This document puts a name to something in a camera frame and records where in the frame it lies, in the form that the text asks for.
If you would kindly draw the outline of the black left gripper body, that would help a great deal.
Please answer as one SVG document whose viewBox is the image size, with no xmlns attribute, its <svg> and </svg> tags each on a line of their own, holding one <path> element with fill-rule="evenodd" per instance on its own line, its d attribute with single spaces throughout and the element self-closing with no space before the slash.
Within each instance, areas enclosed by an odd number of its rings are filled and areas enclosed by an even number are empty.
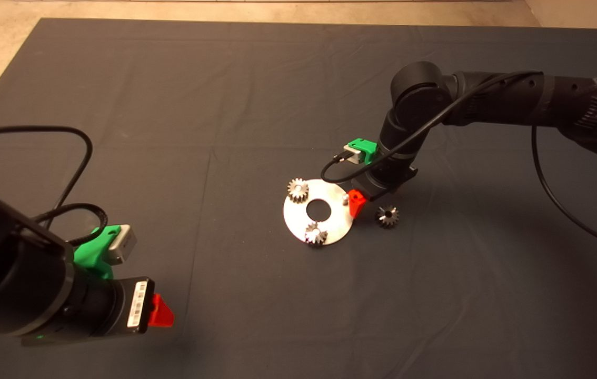
<svg viewBox="0 0 597 379">
<path fill-rule="evenodd" d="M 43 326 L 21 338 L 23 347 L 46 347 L 145 334 L 154 310 L 154 281 L 146 276 L 93 278 Z"/>
</svg>

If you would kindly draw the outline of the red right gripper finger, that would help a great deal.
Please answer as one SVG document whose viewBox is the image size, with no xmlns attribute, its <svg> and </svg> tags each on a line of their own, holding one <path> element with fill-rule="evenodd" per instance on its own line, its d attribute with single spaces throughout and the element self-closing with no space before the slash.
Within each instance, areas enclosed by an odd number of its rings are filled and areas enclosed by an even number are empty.
<svg viewBox="0 0 597 379">
<path fill-rule="evenodd" d="M 358 218 L 366 202 L 366 197 L 359 190 L 350 190 L 347 192 L 347 205 L 349 206 L 351 218 Z"/>
</svg>

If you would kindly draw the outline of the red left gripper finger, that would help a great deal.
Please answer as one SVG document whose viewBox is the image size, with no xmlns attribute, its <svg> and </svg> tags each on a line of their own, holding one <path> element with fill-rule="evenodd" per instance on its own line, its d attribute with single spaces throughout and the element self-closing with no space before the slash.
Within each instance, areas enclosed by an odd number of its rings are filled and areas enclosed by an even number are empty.
<svg viewBox="0 0 597 379">
<path fill-rule="evenodd" d="M 171 328 L 174 325 L 174 313 L 158 293 L 152 295 L 152 311 L 149 313 L 149 327 Z"/>
</svg>

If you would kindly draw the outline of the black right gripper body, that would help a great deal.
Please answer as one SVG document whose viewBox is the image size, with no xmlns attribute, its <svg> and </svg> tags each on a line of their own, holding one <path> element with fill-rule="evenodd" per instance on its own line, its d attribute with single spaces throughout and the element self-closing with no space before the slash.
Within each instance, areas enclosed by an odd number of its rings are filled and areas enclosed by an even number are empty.
<svg viewBox="0 0 597 379">
<path fill-rule="evenodd" d="M 388 158 L 370 170 L 351 180 L 352 188 L 361 192 L 369 201 L 376 201 L 386 194 L 393 193 L 400 186 L 413 179 L 418 169 L 411 160 Z"/>
</svg>

